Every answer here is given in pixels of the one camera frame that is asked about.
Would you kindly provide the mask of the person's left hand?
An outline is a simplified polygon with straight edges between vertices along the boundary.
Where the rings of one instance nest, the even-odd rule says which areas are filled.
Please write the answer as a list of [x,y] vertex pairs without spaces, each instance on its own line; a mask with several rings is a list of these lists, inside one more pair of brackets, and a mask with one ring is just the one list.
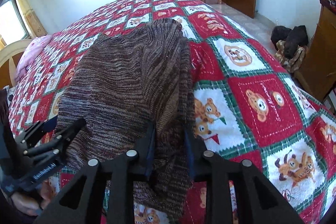
[[34,217],[38,216],[39,213],[49,205],[54,197],[54,187],[49,180],[44,180],[44,182],[38,186],[36,197],[15,192],[11,195],[10,201],[21,213]]

